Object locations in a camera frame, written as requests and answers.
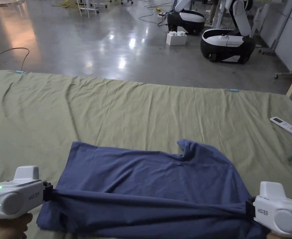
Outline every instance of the human hand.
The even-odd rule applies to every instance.
[[[0,239],[26,239],[27,224],[33,215],[26,213],[15,219],[0,219]]]
[[[280,236],[277,236],[275,234],[273,234],[272,232],[270,232],[266,239],[291,239],[291,238],[287,238],[287,237],[280,237]]]

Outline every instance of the gray concrete floor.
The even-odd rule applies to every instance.
[[[188,36],[185,46],[167,45],[167,26],[138,19],[153,13],[145,5],[165,2],[169,0],[135,0],[133,5],[107,2],[108,8],[101,8],[97,16],[91,12],[91,18],[85,13],[81,17],[78,9],[52,7],[54,0],[0,7],[0,52],[28,48],[24,71],[186,87],[288,91],[291,80],[274,81],[275,72],[285,69],[275,56],[256,50],[246,65],[211,63],[200,52],[199,36]],[[201,11],[209,7],[196,6]],[[143,19],[159,21],[157,13]],[[25,50],[5,52],[0,69],[19,70],[25,54]]]

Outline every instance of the remote control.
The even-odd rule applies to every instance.
[[[287,132],[292,134],[292,125],[290,125],[289,123],[281,120],[278,117],[272,117],[272,118],[270,118],[270,121],[279,125],[279,127],[283,128],[284,130],[286,130]]]

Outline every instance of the mattress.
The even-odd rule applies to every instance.
[[[292,198],[292,135],[273,116],[292,124],[290,98],[0,70],[0,182],[18,166],[38,165],[41,179],[56,185],[73,141],[178,154],[176,142],[186,138],[219,149],[250,194],[274,181]],[[28,238],[71,238],[35,222]]]

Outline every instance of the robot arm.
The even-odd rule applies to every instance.
[[[53,186],[39,179],[37,166],[18,167],[14,179],[0,183],[0,218],[17,218],[50,200]]]
[[[176,12],[181,12],[183,9],[190,9],[191,0],[177,0],[177,4],[174,8]]]
[[[251,9],[252,0],[248,0],[247,4],[244,4],[243,0],[226,0],[225,8],[229,10],[231,18],[236,28],[239,29],[242,37],[249,36],[251,33],[251,27],[248,21],[246,10]]]
[[[280,183],[261,182],[260,195],[246,202],[247,214],[281,237],[292,238],[292,199]]]

